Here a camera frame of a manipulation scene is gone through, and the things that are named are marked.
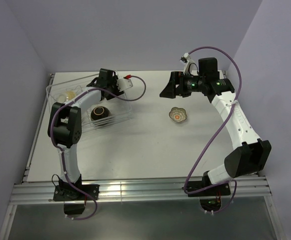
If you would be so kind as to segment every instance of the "gray wall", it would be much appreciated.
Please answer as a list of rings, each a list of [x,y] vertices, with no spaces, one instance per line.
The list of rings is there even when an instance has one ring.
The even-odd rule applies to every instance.
[[[265,175],[291,239],[291,0],[263,0],[235,60],[243,77],[242,108],[272,144]],[[237,79],[233,66],[228,77]]]
[[[50,72],[181,69],[204,45],[234,56],[261,1],[6,0]]]
[[[25,170],[47,79],[17,19],[0,0],[0,229],[13,184]]]

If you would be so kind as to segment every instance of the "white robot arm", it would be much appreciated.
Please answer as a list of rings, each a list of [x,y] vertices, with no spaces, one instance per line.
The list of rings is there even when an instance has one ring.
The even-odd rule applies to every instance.
[[[87,111],[91,106],[99,103],[103,97],[106,98],[113,98],[110,95],[103,96],[102,91],[100,90],[93,90],[95,87],[101,87],[107,89],[108,91],[114,93],[115,95],[122,94],[124,90],[133,87],[132,81],[129,78],[118,78],[114,71],[101,69],[99,74],[99,79],[97,80],[96,84],[90,84],[91,86],[87,86],[83,89],[83,91],[76,96],[75,99],[77,100],[69,100],[64,103],[55,103],[52,106],[51,116],[50,116],[50,123],[48,128],[48,135],[50,136],[50,126],[53,116],[57,109],[61,106],[67,105],[70,102],[74,101],[74,103],[68,106],[68,111],[64,110],[63,114],[59,114],[59,119],[55,123],[54,130],[54,138],[57,141],[58,147],[57,148],[59,153],[59,161],[60,161],[60,179],[63,182],[67,182],[65,173],[62,171],[63,168],[63,161],[62,161],[62,153],[64,157],[64,164],[66,168],[67,177],[70,179],[71,183],[76,183],[80,176],[80,170],[78,168],[78,161],[77,161],[77,142],[81,137],[81,113]],[[61,119],[68,118],[67,123],[62,123]]]
[[[231,109],[233,114],[225,125],[232,141],[233,151],[224,159],[224,164],[203,175],[201,188],[223,183],[236,177],[261,171],[271,151],[269,141],[262,141],[251,127],[240,104],[235,100],[235,89],[229,79],[220,79],[218,62],[214,57],[202,58],[198,61],[198,75],[189,74],[192,64],[186,53],[181,59],[190,60],[184,72],[171,72],[169,83],[160,93],[162,98],[173,99],[191,96],[193,92],[201,92],[216,108],[225,122]]]

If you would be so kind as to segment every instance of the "purple cable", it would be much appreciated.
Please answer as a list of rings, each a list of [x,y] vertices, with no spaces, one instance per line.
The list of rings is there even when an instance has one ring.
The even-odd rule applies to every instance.
[[[122,98],[122,97],[119,97],[115,94],[113,94],[112,92],[108,91],[108,90],[105,90],[105,89],[102,89],[102,88],[98,88],[98,87],[95,87],[95,88],[92,88],[88,91],[86,91],[85,93],[79,95],[77,98],[75,98],[74,100],[72,100],[71,102],[63,105],[62,107],[60,107],[56,112],[55,114],[53,115],[53,118],[52,118],[52,121],[51,121],[51,126],[50,126],[50,136],[51,136],[51,142],[53,144],[53,146],[55,146],[57,149],[59,149],[61,151],[61,161],[62,161],[62,168],[63,168],[63,172],[64,172],[64,176],[65,176],[65,179],[67,181],[67,183],[75,190],[77,190],[79,193],[82,193],[83,195],[85,195],[87,198],[90,198],[94,204],[95,204],[95,209],[93,211],[93,213],[91,213],[90,215],[88,216],[85,216],[85,217],[70,217],[70,216],[67,216],[68,218],[72,219],[72,220],[86,220],[86,219],[89,219],[91,218],[97,211],[98,209],[98,204],[97,204],[97,201],[94,199],[94,197],[92,197],[90,194],[82,191],[81,189],[77,188],[76,186],[74,186],[72,183],[71,183],[71,180],[69,179],[68,177],[68,174],[67,174],[67,168],[66,168],[66,161],[65,161],[65,155],[64,155],[64,150],[62,147],[58,146],[55,142],[55,138],[54,138],[54,125],[55,125],[55,121],[57,119],[57,116],[58,114],[62,111],[62,109],[66,108],[67,106],[70,106],[72,104],[74,104],[77,100],[81,99],[83,96],[85,96],[86,94],[90,93],[90,92],[93,92],[93,91],[103,91],[103,92],[106,92],[110,95],[112,95],[113,97],[119,99],[119,100],[122,100],[122,101],[126,101],[126,102],[133,102],[133,101],[136,101],[136,100],[139,100],[140,98],[143,97],[143,95],[146,93],[146,89],[147,89],[147,85],[146,85],[146,82],[139,76],[131,76],[131,78],[137,78],[139,80],[142,81],[143,85],[144,85],[144,90],[143,90],[143,93],[135,98],[135,99],[125,99],[125,98]]]
[[[239,94],[240,94],[240,91],[241,91],[241,87],[242,87],[242,77],[241,77],[241,73],[240,73],[240,70],[239,70],[239,67],[238,65],[236,64],[236,62],[232,59],[232,57],[230,57],[229,54],[227,54],[225,51],[217,48],[217,47],[213,47],[213,46],[201,46],[201,47],[198,47],[198,48],[195,48],[193,49],[192,51],[189,52],[189,55],[198,51],[198,50],[201,50],[201,49],[213,49],[213,50],[216,50],[222,54],[224,54],[234,65],[236,71],[237,71],[237,74],[238,74],[238,77],[239,77],[239,87],[238,87],[238,90],[237,90],[237,93],[234,97],[234,101],[238,99],[239,97]],[[222,185],[222,184],[225,184],[225,183],[229,183],[230,181],[224,181],[224,182],[220,182],[220,183],[217,183],[217,184],[214,184],[214,185],[211,185],[211,186],[207,186],[207,187],[204,187],[204,188],[201,188],[199,190],[195,190],[195,191],[190,191],[188,192],[187,191],[187,186],[188,186],[188,183],[189,183],[189,180],[192,176],[192,174],[194,173],[195,169],[197,168],[200,160],[202,159],[202,157],[204,156],[204,154],[206,153],[207,149],[210,147],[211,143],[215,140],[215,138],[218,136],[218,134],[221,132],[221,130],[225,127],[225,125],[228,123],[229,119],[231,118],[233,112],[235,110],[235,104],[233,104],[231,106],[231,109],[230,109],[230,113],[229,115],[227,116],[227,118],[224,120],[224,122],[222,123],[222,125],[219,127],[219,129],[215,132],[215,134],[211,137],[211,139],[207,142],[207,144],[205,145],[205,147],[203,148],[200,156],[197,158],[197,160],[195,161],[193,167],[191,168],[191,171],[189,172],[188,176],[186,177],[186,180],[184,182],[184,186],[183,186],[183,191],[185,194],[187,195],[191,195],[191,194],[197,194],[197,193],[200,193],[202,191],[205,191],[207,189],[211,189],[213,187],[216,187],[216,186],[219,186],[219,185]],[[233,201],[234,197],[235,197],[235,194],[236,194],[236,191],[237,191],[237,181],[234,180],[234,190],[233,190],[233,194],[232,194],[232,197],[230,198],[229,202],[221,209],[219,209],[218,211],[215,211],[214,213],[219,213],[221,211],[223,211],[224,209],[226,209],[230,203]]]

